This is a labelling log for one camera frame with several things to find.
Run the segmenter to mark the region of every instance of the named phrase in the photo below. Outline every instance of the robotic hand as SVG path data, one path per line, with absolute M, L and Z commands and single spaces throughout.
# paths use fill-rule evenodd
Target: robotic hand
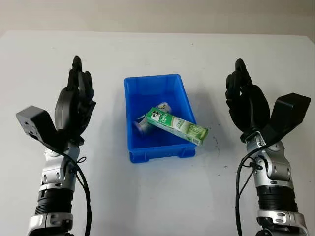
M 236 181 L 236 225 L 242 235 L 239 199 L 251 175 L 254 175 L 259 211 L 257 221 L 262 227 L 256 236 L 309 236 L 304 216 L 298 213 L 291 176 L 291 166 L 284 156 L 281 139 L 305 116 L 310 98 L 295 93 L 279 97 L 270 117 L 267 100 L 252 80 L 242 59 L 226 79 L 226 103 L 235 125 L 243 132 L 248 154 L 242 159 Z M 245 166 L 251 159 L 250 166 Z M 252 173 L 239 190 L 241 168 L 252 167 Z
M 55 108 L 55 124 L 47 111 L 30 106 L 16 114 L 25 133 L 46 146 L 46 164 L 42 172 L 35 215 L 30 220 L 28 236 L 71 236 L 71 202 L 77 172 L 87 198 L 87 225 L 90 234 L 92 211 L 87 181 L 77 161 L 80 136 L 89 124 L 96 105 L 91 74 L 82 72 L 81 59 L 75 56 L 68 85 L 63 88 Z

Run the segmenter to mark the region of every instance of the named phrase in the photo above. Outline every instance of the blue plastic bin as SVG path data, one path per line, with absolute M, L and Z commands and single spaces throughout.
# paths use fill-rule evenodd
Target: blue plastic bin
M 141 137 L 132 125 L 138 117 L 161 102 L 171 106 L 173 115 L 196 123 L 180 75 L 130 77 L 124 79 L 124 86 L 128 150 L 132 163 L 167 156 L 184 158 L 195 155 L 196 145 L 189 141 L 159 128 Z

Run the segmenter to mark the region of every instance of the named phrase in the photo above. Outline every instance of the white tabletop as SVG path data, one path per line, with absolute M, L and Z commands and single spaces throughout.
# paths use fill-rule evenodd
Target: white tabletop
M 33 215 L 44 147 L 26 136 L 15 113 L 29 105 L 53 117 L 74 55 L 89 70 L 97 102 L 81 155 L 92 199 L 92 236 L 236 235 L 235 176 L 246 154 L 225 104 L 225 80 L 243 58 L 271 108 L 290 92 L 312 98 L 303 123 L 284 139 L 296 201 L 315 233 L 315 46 L 306 37 L 10 31 L 0 39 L 1 235 L 25 235 Z M 179 73 L 198 124 L 210 127 L 194 158 L 132 164 L 126 143 L 123 79 Z M 83 235 L 80 185 L 72 202 L 72 233 Z M 253 180 L 241 198 L 245 236 L 259 229 Z

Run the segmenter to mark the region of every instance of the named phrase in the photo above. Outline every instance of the white wall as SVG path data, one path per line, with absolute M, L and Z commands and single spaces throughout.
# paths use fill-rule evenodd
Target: white wall
M 314 0 L 0 0 L 6 30 L 254 33 L 314 41 Z

